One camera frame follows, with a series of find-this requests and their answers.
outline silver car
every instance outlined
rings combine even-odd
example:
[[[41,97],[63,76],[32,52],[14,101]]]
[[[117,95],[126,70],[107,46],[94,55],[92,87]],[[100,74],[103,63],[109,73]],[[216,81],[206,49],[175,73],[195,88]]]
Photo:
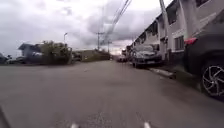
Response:
[[[132,65],[134,67],[148,66],[162,62],[162,56],[159,51],[151,45],[135,47],[132,53]]]

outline utility pole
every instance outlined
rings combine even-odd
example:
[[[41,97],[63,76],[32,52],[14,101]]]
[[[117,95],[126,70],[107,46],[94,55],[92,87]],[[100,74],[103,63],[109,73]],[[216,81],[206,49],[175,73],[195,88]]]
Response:
[[[168,20],[168,15],[167,15],[167,11],[166,11],[166,7],[164,4],[163,0],[159,0],[160,2],[160,6],[161,6],[161,11],[162,11],[162,15],[163,15],[163,20],[164,20],[164,25],[165,25],[165,32],[166,32],[166,37],[168,38],[168,46],[166,47],[166,53],[167,51],[170,51],[172,48],[172,34],[170,31],[170,25],[169,25],[169,20]]]
[[[100,35],[103,35],[104,33],[103,32],[98,32],[96,33],[97,34],[97,49],[100,50]]]
[[[112,42],[108,41],[108,43],[107,43],[107,52],[108,53],[110,53],[110,43],[112,43]]]

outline distant house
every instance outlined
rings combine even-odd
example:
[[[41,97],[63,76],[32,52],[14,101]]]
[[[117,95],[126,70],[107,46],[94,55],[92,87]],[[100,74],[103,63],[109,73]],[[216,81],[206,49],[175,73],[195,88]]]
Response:
[[[22,51],[22,56],[27,58],[29,62],[40,62],[42,58],[41,49],[38,45],[23,43],[19,50]]]
[[[23,43],[19,47],[19,50],[22,51],[22,56],[24,57],[32,56],[34,53],[41,53],[41,50],[37,45],[26,44],[26,43]]]

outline white building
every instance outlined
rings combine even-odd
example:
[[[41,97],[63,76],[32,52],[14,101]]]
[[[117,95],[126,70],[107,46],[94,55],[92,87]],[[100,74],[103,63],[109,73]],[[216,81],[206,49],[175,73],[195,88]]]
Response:
[[[184,40],[200,33],[224,9],[223,5],[224,0],[174,0],[166,8],[172,32],[171,52],[183,52]],[[168,44],[164,27],[160,14],[133,44],[160,44],[160,52],[165,55]]]

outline tree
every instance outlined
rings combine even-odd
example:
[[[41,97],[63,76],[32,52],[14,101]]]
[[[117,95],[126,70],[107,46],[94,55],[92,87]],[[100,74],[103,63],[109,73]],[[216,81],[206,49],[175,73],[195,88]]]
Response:
[[[38,46],[43,53],[44,64],[67,64],[71,57],[67,44],[43,41]]]

